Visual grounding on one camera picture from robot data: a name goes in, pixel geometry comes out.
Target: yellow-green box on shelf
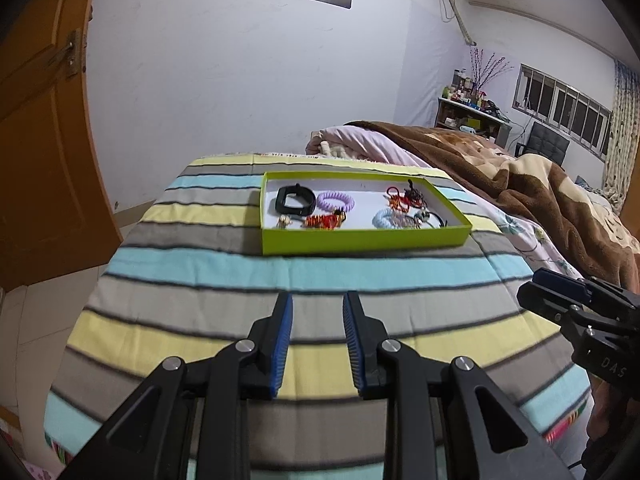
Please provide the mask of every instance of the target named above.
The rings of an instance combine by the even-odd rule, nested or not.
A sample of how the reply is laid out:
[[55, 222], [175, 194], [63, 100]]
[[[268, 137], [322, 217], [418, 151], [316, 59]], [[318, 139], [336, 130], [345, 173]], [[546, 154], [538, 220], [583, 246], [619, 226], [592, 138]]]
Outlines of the yellow-green box on shelf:
[[[446, 226], [433, 229], [376, 229], [371, 220], [375, 211], [388, 206], [384, 198], [389, 186], [400, 191], [408, 179], [426, 198]], [[274, 199], [281, 186], [300, 183], [318, 195], [324, 190], [341, 190], [355, 196], [355, 208], [335, 230], [303, 228], [294, 222], [286, 229], [276, 227], [279, 214]], [[325, 214], [316, 208], [314, 214]], [[260, 188], [260, 228], [262, 254], [354, 253], [415, 248], [460, 246], [471, 231], [469, 220], [426, 178], [382, 173], [343, 171], [278, 171], [265, 173]]]

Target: purple spiral hair tie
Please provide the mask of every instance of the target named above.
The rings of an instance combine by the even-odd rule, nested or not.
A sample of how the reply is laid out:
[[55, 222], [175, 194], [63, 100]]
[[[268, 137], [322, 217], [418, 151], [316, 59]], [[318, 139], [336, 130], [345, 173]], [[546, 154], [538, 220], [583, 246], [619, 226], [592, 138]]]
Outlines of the purple spiral hair tie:
[[[329, 200], [338, 200], [344, 205], [338, 206], [332, 204]], [[353, 201], [353, 198], [346, 193], [341, 193], [340, 191], [325, 191], [316, 197], [316, 205], [323, 211], [332, 212], [334, 209], [342, 209], [345, 213], [348, 213], [356, 203]]]

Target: striped tablecloth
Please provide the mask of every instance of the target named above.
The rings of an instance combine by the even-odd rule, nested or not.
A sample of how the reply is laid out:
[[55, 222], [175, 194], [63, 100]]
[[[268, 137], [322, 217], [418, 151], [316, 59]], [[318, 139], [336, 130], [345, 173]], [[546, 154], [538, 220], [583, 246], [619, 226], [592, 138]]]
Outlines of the striped tablecloth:
[[[469, 218], [471, 236], [442, 250], [261, 256], [262, 174], [320, 169], [425, 176]], [[293, 292], [292, 341], [278, 399], [249, 408], [254, 480], [382, 475], [385, 403], [361, 401], [353, 387], [346, 290], [359, 290], [366, 313], [421, 355], [471, 356], [546, 433], [575, 413], [589, 382], [558, 327], [519, 309], [515, 295], [530, 276], [500, 229], [441, 170], [293, 155], [200, 158], [98, 280], [47, 398], [47, 439], [61, 454], [77, 453], [164, 357], [216, 354], [270, 314], [278, 290]]]

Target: white shelf top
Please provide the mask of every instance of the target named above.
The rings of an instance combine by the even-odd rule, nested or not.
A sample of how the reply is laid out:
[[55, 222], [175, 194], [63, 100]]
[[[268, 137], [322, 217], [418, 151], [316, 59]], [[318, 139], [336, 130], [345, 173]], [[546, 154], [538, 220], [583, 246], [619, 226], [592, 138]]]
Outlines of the white shelf top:
[[482, 115], [483, 117], [486, 117], [487, 119], [491, 119], [492, 121], [495, 121], [496, 123], [506, 124], [507, 126], [511, 126], [511, 123], [507, 123], [506, 121], [501, 121], [500, 119], [498, 119], [498, 118], [496, 118], [496, 117], [494, 117], [492, 115], [486, 114], [484, 112], [481, 112], [480, 110], [476, 110], [475, 108], [472, 108], [471, 106], [467, 106], [467, 105], [459, 103], [457, 101], [452, 101], [451, 99], [445, 99], [444, 97], [438, 97], [438, 101], [444, 101], [444, 102], [447, 102], [447, 103], [451, 103], [452, 105], [457, 106], [458, 108], [464, 108], [465, 110], [469, 110], [469, 111], [471, 111], [471, 112], [473, 112], [475, 114]]

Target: door hinge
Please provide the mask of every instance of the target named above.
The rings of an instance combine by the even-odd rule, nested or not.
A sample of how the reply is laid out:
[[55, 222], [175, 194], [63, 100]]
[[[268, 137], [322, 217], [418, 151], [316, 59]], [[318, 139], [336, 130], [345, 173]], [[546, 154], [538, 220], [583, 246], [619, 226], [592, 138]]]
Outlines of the door hinge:
[[81, 48], [82, 34], [80, 33], [80, 29], [76, 28], [76, 30], [72, 30], [69, 33], [65, 45], [49, 59], [47, 65], [58, 65], [64, 62], [66, 76], [71, 77], [76, 75], [80, 71], [80, 65], [82, 64]]

